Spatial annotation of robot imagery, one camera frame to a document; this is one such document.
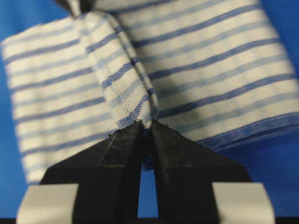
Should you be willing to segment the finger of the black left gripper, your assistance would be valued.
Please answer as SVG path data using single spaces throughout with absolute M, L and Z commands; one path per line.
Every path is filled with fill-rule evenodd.
M 137 219 L 143 137 L 136 121 L 49 167 L 30 186 L 19 224 L 127 224 Z
M 263 184 L 246 168 L 154 121 L 158 216 L 167 224 L 272 224 Z

